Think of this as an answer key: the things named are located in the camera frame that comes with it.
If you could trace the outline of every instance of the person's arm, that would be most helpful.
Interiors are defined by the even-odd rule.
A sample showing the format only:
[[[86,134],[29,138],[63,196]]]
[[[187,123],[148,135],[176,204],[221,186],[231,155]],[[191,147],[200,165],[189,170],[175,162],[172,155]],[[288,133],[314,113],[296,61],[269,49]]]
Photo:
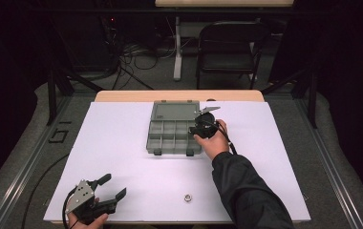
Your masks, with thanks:
[[[219,120],[226,131],[226,124]],[[194,136],[213,160],[214,183],[221,201],[238,228],[294,228],[283,202],[267,187],[250,161],[229,152],[224,136]]]

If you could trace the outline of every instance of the gray carpet floor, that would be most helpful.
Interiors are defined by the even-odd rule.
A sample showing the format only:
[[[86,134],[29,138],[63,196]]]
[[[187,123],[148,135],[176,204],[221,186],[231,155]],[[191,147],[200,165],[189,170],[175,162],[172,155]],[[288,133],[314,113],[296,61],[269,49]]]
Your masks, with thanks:
[[[267,78],[273,56],[278,47],[277,40],[270,40],[264,51],[258,79],[255,89],[267,87]],[[183,52],[181,81],[173,80],[174,55],[168,58],[156,58],[144,54],[133,58],[138,61],[139,68],[151,68],[140,70],[134,64],[125,68],[139,77],[146,84],[156,90],[194,90],[195,89],[195,46],[190,42]],[[84,74],[85,77],[96,79],[96,74]],[[115,90],[146,90],[129,75],[113,74],[94,80],[97,85],[111,90],[118,78]],[[59,116],[52,127],[48,128],[48,92],[46,85],[37,91],[38,106],[32,117],[32,121],[11,152],[5,165],[0,170],[0,228],[21,228],[22,219],[27,212],[26,228],[62,228],[50,222],[43,221],[47,209],[48,200],[53,195],[54,188],[59,181],[66,158],[58,162],[38,184],[36,191],[29,202],[32,190],[44,172],[59,158],[71,151],[77,133],[81,127],[83,118],[88,111],[90,102],[96,94],[87,87],[73,82],[76,93],[70,98],[58,95],[60,103]],[[223,75],[207,77],[203,79],[204,89],[247,89],[246,77],[225,78]],[[332,184],[321,162],[319,154],[320,146],[315,142],[308,121],[304,118],[302,109],[303,100],[293,100],[289,96],[291,85],[287,85],[278,92],[266,96],[273,115],[276,119],[283,142],[288,152],[294,173],[302,192],[308,197],[306,204],[312,218],[309,222],[295,224],[296,228],[352,228],[345,211],[332,188]],[[317,99],[317,132],[321,136],[324,146],[328,150],[331,159],[349,190],[357,213],[363,220],[363,185],[357,174],[349,165],[341,151],[336,131],[329,113],[329,103],[320,94]],[[67,133],[63,143],[55,143],[62,133]],[[34,154],[38,155],[30,171],[23,171],[28,160]],[[20,188],[13,189],[14,198],[11,197],[11,185],[17,180],[17,175],[26,173],[28,179],[20,183]],[[2,205],[5,200],[10,204]]]

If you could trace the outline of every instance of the small metal nut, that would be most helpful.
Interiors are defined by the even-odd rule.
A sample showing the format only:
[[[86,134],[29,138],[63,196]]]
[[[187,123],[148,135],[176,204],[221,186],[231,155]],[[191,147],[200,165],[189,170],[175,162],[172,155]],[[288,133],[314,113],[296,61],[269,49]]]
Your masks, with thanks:
[[[186,201],[186,202],[190,202],[191,199],[193,199],[193,197],[191,197],[191,195],[189,195],[189,194],[184,196],[184,201]]]

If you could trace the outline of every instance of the black cable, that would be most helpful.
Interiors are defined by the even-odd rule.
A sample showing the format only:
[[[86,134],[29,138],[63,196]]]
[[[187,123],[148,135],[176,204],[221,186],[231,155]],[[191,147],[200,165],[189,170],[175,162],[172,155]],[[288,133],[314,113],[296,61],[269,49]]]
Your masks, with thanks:
[[[84,75],[82,75],[82,77],[89,80],[89,81],[96,81],[96,80],[99,80],[99,79],[107,78],[107,77],[109,77],[110,75],[112,75],[115,72],[116,71],[114,70],[114,68],[110,68],[104,74],[99,74],[99,75],[96,75],[96,76],[84,76]]]
[[[119,59],[122,63],[124,63],[125,65],[130,65],[131,64],[132,56],[127,56],[127,55],[124,54],[122,57],[123,57],[123,59],[122,58]]]
[[[166,58],[168,57],[167,54],[169,53],[170,51],[170,47],[172,46],[172,43],[169,42],[169,45],[167,45],[167,50],[166,52],[164,52],[162,55],[159,56],[159,58]]]
[[[125,68],[126,67],[129,67],[130,69],[131,69],[131,71],[132,71],[132,73],[134,73],[134,69],[133,68],[131,68],[131,66],[125,66]],[[121,87],[119,87],[118,89],[119,90],[121,90],[121,89],[123,89],[125,86],[127,86],[127,84],[130,82],[130,80],[131,80],[131,75],[128,77],[128,79],[127,79],[127,81],[121,86]]]
[[[140,80],[138,77],[136,77],[133,73],[128,72],[126,69],[122,68],[127,74],[129,74],[131,77],[133,77],[135,80],[137,80],[137,82],[139,82],[140,84],[142,84],[143,86],[145,86],[146,88],[150,89],[150,90],[154,90],[151,86],[145,84],[142,80]]]
[[[124,72],[121,67],[122,67],[122,65],[118,66],[118,76],[124,76],[124,75],[126,75],[126,72]]]
[[[139,69],[139,70],[151,70],[151,69],[155,68],[155,66],[157,66],[158,61],[159,61],[158,55],[154,53],[154,56],[155,56],[155,63],[154,63],[152,66],[147,67],[147,68],[139,67],[139,66],[137,65],[137,57],[135,56],[135,58],[134,58],[134,66],[135,66],[137,69]]]
[[[68,222],[66,222],[66,205],[68,204],[69,198],[75,193],[76,188],[72,189],[71,192],[66,196],[65,202],[63,202],[62,208],[62,222],[65,229],[69,229]]]
[[[44,172],[44,174],[42,174],[42,176],[39,178],[39,180],[36,182],[35,187],[33,187],[32,192],[30,194],[30,198],[29,201],[27,202],[27,206],[26,206],[26,210],[24,211],[24,216],[23,216],[23,220],[21,223],[21,228],[24,229],[25,224],[26,224],[26,218],[27,218],[27,213],[29,211],[30,208],[30,203],[32,201],[32,197],[33,194],[35,193],[36,188],[38,187],[39,183],[41,182],[41,180],[44,178],[44,176],[53,168],[53,166],[55,166],[59,161],[61,161],[62,159],[64,159],[65,157],[67,157],[69,154],[66,154],[65,156],[61,157],[60,159],[58,159],[56,162],[54,162],[52,165],[50,165],[50,167],[48,167],[48,169]]]
[[[232,141],[229,139],[229,136],[228,136],[228,134],[226,133],[226,130],[224,129],[223,125],[220,125],[220,126],[221,126],[221,128],[223,129],[224,136],[225,136],[226,140],[228,141],[228,145],[229,145],[229,147],[230,147],[230,148],[231,148],[231,150],[232,150],[232,154],[237,155],[238,153],[236,152],[235,145],[234,145],[234,144],[232,143]]]
[[[116,77],[116,80],[114,81],[113,87],[111,87],[111,90],[113,90],[116,87],[116,84],[117,84],[120,76],[121,76],[121,68],[118,67],[117,77]]]
[[[74,226],[79,222],[79,219],[74,223],[74,225],[71,226],[70,229],[74,228]]]

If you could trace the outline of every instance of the gray plastic organizer box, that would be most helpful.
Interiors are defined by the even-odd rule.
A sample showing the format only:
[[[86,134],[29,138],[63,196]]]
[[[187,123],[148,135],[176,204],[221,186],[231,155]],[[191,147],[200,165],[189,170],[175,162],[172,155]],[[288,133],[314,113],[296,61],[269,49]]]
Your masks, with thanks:
[[[197,155],[201,146],[189,133],[194,127],[199,101],[156,101],[152,109],[146,150],[149,154]]]

